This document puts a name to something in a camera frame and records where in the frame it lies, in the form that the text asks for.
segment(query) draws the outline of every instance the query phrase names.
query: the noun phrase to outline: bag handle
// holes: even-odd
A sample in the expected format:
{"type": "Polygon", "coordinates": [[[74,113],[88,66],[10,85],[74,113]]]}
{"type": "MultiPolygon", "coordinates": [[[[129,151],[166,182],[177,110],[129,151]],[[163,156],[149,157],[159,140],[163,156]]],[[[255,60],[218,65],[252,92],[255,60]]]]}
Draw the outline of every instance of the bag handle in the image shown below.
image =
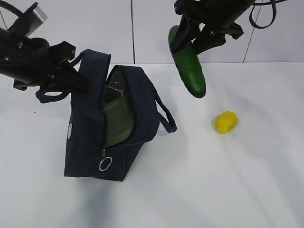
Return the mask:
{"type": "MultiPolygon", "coordinates": [[[[82,51],[79,56],[77,56],[71,63],[70,65],[74,67],[77,63],[80,62],[84,55],[85,51],[82,51]]],[[[36,92],[36,98],[40,101],[42,104],[50,103],[50,102],[56,102],[56,101],[61,101],[65,99],[69,95],[69,92],[61,92],[61,94],[56,95],[56,96],[51,96],[51,95],[45,95],[45,93],[42,93],[40,90],[36,92]]]]}
{"type": "Polygon", "coordinates": [[[176,123],[173,119],[172,114],[170,113],[169,109],[163,104],[163,102],[162,102],[160,96],[158,95],[153,83],[152,82],[150,82],[150,83],[152,85],[152,90],[153,90],[154,98],[155,98],[156,102],[160,105],[160,107],[163,109],[163,111],[167,115],[168,120],[166,120],[166,118],[163,117],[162,114],[158,113],[161,124],[164,126],[164,128],[166,129],[166,131],[168,133],[176,132],[177,131],[177,126],[176,126],[176,123]]]}

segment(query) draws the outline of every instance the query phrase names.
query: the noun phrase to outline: bag logo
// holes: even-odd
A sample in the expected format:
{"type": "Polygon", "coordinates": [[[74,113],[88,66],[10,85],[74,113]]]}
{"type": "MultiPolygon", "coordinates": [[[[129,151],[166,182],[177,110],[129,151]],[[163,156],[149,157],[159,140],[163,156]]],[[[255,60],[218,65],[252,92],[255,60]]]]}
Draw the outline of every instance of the bag logo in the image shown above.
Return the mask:
{"type": "Polygon", "coordinates": [[[68,126],[68,130],[67,130],[67,139],[71,138],[71,134],[72,134],[72,122],[70,122],[69,126],[68,126]]]}

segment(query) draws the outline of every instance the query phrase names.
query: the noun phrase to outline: zipper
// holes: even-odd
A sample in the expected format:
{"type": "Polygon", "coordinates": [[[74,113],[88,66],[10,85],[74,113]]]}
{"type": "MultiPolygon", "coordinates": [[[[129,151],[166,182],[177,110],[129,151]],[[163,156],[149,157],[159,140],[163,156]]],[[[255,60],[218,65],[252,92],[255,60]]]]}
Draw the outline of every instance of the zipper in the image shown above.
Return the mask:
{"type": "MultiPolygon", "coordinates": [[[[111,58],[108,57],[108,62],[107,62],[107,70],[106,72],[108,73],[109,71],[109,67],[110,67],[110,61],[111,61],[111,58]]],[[[101,91],[100,91],[100,95],[99,95],[99,101],[98,101],[98,104],[99,104],[99,108],[102,112],[102,115],[103,115],[103,118],[104,118],[104,128],[103,128],[103,135],[106,135],[106,129],[107,129],[107,120],[106,120],[106,115],[105,113],[102,111],[102,106],[101,106],[101,101],[103,99],[103,96],[104,96],[104,90],[105,90],[105,85],[108,83],[109,81],[109,78],[107,78],[107,74],[105,75],[105,77],[103,78],[103,86],[101,88],[101,91]]],[[[102,151],[104,150],[103,147],[105,145],[105,141],[106,141],[106,137],[103,137],[103,142],[102,142],[102,151]]]]}
{"type": "MultiPolygon", "coordinates": [[[[112,71],[111,71],[111,73],[110,73],[109,77],[107,78],[107,80],[106,80],[106,82],[105,82],[104,85],[107,85],[107,84],[109,83],[109,81],[111,80],[111,78],[112,78],[112,76],[113,76],[114,71],[115,71],[118,67],[119,67],[119,66],[114,66],[114,68],[112,69],[112,71]]],[[[130,90],[129,82],[128,82],[128,80],[127,80],[127,79],[125,78],[125,76],[124,76],[124,70],[123,70],[123,69],[121,69],[121,70],[122,70],[122,73],[123,73],[124,81],[126,82],[126,84],[127,84],[127,86],[128,86],[128,89],[130,90]]],[[[108,146],[108,147],[106,147],[106,148],[103,148],[103,149],[101,150],[102,160],[101,160],[100,165],[99,165],[99,170],[100,170],[100,171],[105,171],[105,170],[107,170],[107,169],[110,167],[111,163],[112,163],[112,158],[106,156],[106,151],[109,150],[109,149],[111,149],[111,148],[113,148],[113,147],[120,146],[120,145],[124,144],[124,143],[127,142],[131,137],[133,137],[133,135],[134,135],[134,133],[135,133],[135,126],[137,125],[137,116],[136,116],[136,113],[135,113],[135,111],[134,111],[134,104],[133,104],[133,98],[132,98],[131,92],[130,92],[129,94],[130,94],[130,98],[131,98],[131,99],[130,99],[130,100],[131,100],[131,108],[132,108],[132,111],[133,111],[133,114],[134,114],[133,130],[132,130],[130,136],[129,136],[127,139],[123,140],[123,141],[120,142],[120,143],[117,143],[117,144],[114,144],[114,145],[112,145],[112,146],[108,146]],[[108,167],[107,167],[106,169],[101,170],[101,164],[102,164],[106,159],[108,159],[108,158],[111,159],[110,164],[108,165],[108,167]]],[[[104,119],[105,119],[105,124],[107,124],[106,115],[105,115],[104,112],[103,112],[103,116],[104,116],[104,119]]],[[[103,138],[103,146],[105,145],[105,141],[106,141],[106,137],[103,138]]]]}

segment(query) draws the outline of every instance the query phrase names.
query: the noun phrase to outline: green cucumber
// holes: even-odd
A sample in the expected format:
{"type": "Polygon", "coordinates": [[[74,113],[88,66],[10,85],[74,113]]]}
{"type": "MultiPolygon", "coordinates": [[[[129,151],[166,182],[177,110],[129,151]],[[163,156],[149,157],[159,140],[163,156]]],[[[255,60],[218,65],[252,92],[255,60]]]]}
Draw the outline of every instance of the green cucumber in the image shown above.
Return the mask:
{"type": "MultiPolygon", "coordinates": [[[[170,29],[169,45],[173,41],[178,29],[178,25],[170,29]]],[[[180,77],[188,91],[196,98],[203,98],[206,94],[205,77],[192,43],[189,42],[181,50],[171,54],[180,77]]]]}

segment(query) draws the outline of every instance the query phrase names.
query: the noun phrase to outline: black cable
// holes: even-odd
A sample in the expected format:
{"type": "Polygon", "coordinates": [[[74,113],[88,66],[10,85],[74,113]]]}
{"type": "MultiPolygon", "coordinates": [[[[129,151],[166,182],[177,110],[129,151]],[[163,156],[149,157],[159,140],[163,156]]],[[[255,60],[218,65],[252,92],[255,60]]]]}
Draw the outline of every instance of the black cable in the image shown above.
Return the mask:
{"type": "Polygon", "coordinates": [[[270,0],[270,2],[262,2],[262,3],[253,3],[253,8],[250,12],[250,15],[249,15],[249,22],[250,24],[255,27],[256,29],[266,29],[268,28],[269,26],[271,26],[275,19],[276,19],[276,4],[277,3],[280,3],[280,2],[283,2],[283,1],[287,1],[287,0],[270,0]],[[259,26],[255,23],[255,21],[253,20],[253,11],[255,10],[255,7],[256,6],[268,6],[268,5],[271,5],[272,7],[272,19],[271,19],[271,22],[269,25],[266,25],[266,26],[259,26]]]}
{"type": "Polygon", "coordinates": [[[3,20],[3,24],[5,26],[5,29],[8,30],[8,26],[6,25],[5,23],[5,20],[4,20],[4,17],[3,17],[3,14],[2,14],[2,11],[0,10],[0,15],[1,15],[1,19],[3,20]]]}
{"type": "Polygon", "coordinates": [[[17,9],[16,7],[10,5],[9,3],[5,2],[5,1],[1,1],[0,0],[0,7],[8,10],[9,12],[12,12],[17,17],[21,17],[23,15],[23,13],[19,9],[17,9]]]}
{"type": "MultiPolygon", "coordinates": [[[[283,1],[287,1],[287,0],[276,0],[275,3],[280,3],[280,2],[283,2],[283,1]]],[[[253,3],[252,5],[254,6],[269,6],[271,5],[271,2],[261,2],[261,3],[253,3]]]]}

